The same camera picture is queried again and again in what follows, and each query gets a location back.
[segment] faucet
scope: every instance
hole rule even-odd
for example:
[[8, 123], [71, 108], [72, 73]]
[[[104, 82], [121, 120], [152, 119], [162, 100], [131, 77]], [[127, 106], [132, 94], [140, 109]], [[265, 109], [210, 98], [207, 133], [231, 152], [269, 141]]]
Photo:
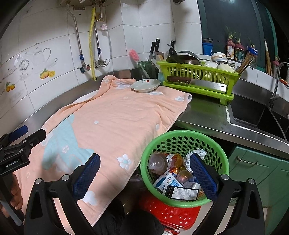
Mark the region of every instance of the faucet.
[[278, 69], [277, 69], [277, 77], [276, 77], [276, 83], [275, 83], [274, 93], [273, 93], [272, 97], [269, 99], [269, 108], [270, 108], [270, 109], [273, 108], [273, 106], [274, 106], [274, 101], [280, 97], [279, 95], [276, 95], [276, 93], [277, 93], [277, 89], [278, 89], [278, 82], [279, 82], [280, 71], [281, 71], [281, 68], [282, 68], [284, 65], [286, 65], [286, 66], [289, 67], [289, 63], [287, 63], [287, 62], [282, 62], [282, 63], [280, 63], [280, 65], [278, 66]]

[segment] white plate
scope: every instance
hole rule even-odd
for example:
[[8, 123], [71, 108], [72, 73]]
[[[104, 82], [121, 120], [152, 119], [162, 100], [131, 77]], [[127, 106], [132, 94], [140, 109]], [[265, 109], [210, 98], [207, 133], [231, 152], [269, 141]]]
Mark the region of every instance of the white plate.
[[131, 88], [138, 92], [149, 92], [155, 90], [161, 82], [157, 79], [143, 79], [132, 84]]

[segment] cabinet door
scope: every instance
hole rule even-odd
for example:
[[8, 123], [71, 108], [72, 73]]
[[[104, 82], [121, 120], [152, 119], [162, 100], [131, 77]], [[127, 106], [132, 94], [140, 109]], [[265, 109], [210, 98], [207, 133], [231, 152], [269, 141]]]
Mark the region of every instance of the cabinet door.
[[289, 207], [289, 194], [268, 208], [265, 221], [265, 234], [269, 235], [277, 227]]
[[263, 206], [273, 206], [285, 195], [289, 195], [289, 162], [280, 165], [258, 185]]
[[231, 179], [246, 181], [248, 178], [253, 178], [256, 184], [259, 184], [274, 171], [281, 160], [253, 150], [247, 150], [242, 157], [236, 156], [235, 159], [231, 159], [231, 162], [237, 162], [236, 166], [230, 171]]
[[229, 156], [229, 167], [230, 167], [230, 176], [231, 176], [231, 171], [236, 167], [236, 165], [239, 163], [239, 161], [237, 160], [237, 156], [239, 156], [240, 158], [242, 158], [245, 153], [247, 152], [247, 149], [242, 148], [240, 146], [235, 146], [235, 148], [233, 149], [233, 151], [231, 152], [230, 156]]

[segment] floor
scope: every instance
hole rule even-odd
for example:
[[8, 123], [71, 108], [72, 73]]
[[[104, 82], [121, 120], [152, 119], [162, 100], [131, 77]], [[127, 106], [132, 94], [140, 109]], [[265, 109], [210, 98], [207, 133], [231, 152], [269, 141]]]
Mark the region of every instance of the floor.
[[[189, 230], [183, 231], [179, 235], [191, 235], [195, 231], [195, 229], [199, 226], [199, 224], [202, 222], [202, 220], [204, 219], [204, 217], [208, 213], [209, 209], [211, 208], [212, 204], [213, 204], [212, 202], [209, 202], [209, 203], [201, 206], [199, 215], [198, 215], [194, 225]], [[220, 224], [220, 226], [217, 229], [215, 234], [218, 234], [218, 233], [223, 232], [225, 230], [226, 225], [229, 222], [229, 219], [230, 219], [231, 214], [233, 212], [233, 209], [234, 209], [234, 206], [228, 207], [227, 212], [226, 212], [226, 214], [225, 214], [225, 216], [224, 216], [224, 218], [223, 218], [223, 220], [222, 220], [222, 222], [221, 222], [221, 224]], [[264, 211], [264, 218], [266, 219], [267, 208], [263, 208], [263, 211]]]

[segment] crumpled paper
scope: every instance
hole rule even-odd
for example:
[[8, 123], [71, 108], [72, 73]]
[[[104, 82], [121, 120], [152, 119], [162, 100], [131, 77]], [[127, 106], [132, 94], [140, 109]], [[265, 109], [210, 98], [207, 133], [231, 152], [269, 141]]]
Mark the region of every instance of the crumpled paper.
[[197, 153], [202, 160], [204, 160], [205, 156], [207, 155], [207, 152], [205, 150], [199, 148], [197, 150], [187, 153], [187, 155], [183, 158], [183, 165], [185, 166], [187, 171], [190, 172], [191, 174], [193, 173], [193, 171], [190, 166], [190, 157], [193, 153]]

